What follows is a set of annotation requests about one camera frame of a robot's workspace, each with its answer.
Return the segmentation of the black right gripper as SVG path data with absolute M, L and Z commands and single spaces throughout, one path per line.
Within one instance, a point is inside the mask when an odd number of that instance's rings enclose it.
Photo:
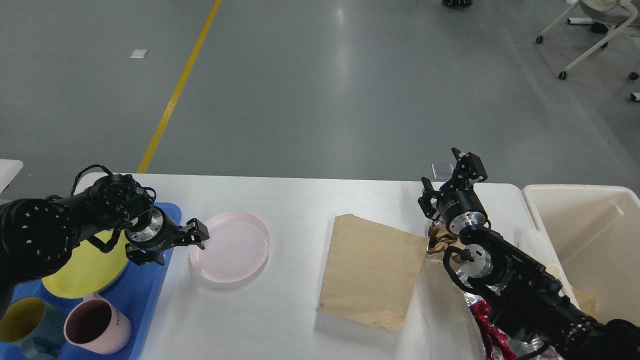
M 462 152 L 455 147 L 451 148 L 451 152 L 455 157 L 455 166 L 450 179 L 436 190 L 429 178 L 421 177 L 423 190 L 418 204 L 425 218 L 438 221 L 441 217 L 446 230 L 459 235 L 466 227 L 484 226 L 487 223 L 487 212 L 471 189 L 476 183 L 486 182 L 489 176 L 481 158 L 475 153 Z

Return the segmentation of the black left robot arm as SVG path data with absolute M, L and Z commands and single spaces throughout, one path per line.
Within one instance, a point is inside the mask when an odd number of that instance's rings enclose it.
M 156 204 L 153 187 L 132 174 L 93 164 L 103 177 L 78 193 L 87 173 L 78 173 L 67 197 L 21 198 L 1 206 L 1 304 L 9 305 L 16 286 L 57 273 L 87 242 L 103 254 L 125 236 L 126 259 L 136 265 L 164 265 L 164 252 L 176 247 L 205 249 L 206 225 L 189 219 L 184 226 Z

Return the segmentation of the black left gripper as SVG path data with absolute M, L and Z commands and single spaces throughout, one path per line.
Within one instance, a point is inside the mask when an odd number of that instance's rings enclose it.
M 197 246 L 206 250 L 205 242 L 210 239 L 208 227 L 197 218 L 179 226 L 167 213 L 155 206 L 144 219 L 149 220 L 142 229 L 133 227 L 125 231 L 128 244 L 125 254 L 133 264 L 158 264 L 165 266 L 163 252 L 170 248 Z

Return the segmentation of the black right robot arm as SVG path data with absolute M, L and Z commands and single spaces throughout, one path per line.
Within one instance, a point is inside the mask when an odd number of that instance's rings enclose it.
M 427 219 L 444 225 L 462 246 L 448 244 L 442 264 L 450 280 L 467 294 L 486 301 L 487 320 L 510 338 L 544 346 L 525 355 L 532 359 L 552 347 L 565 360 L 637 360 L 639 328 L 630 321 L 598 322 L 579 310 L 562 283 L 545 265 L 492 230 L 474 191 L 488 178 L 475 153 L 451 148 L 455 166 L 439 189 L 423 177 L 418 204 Z

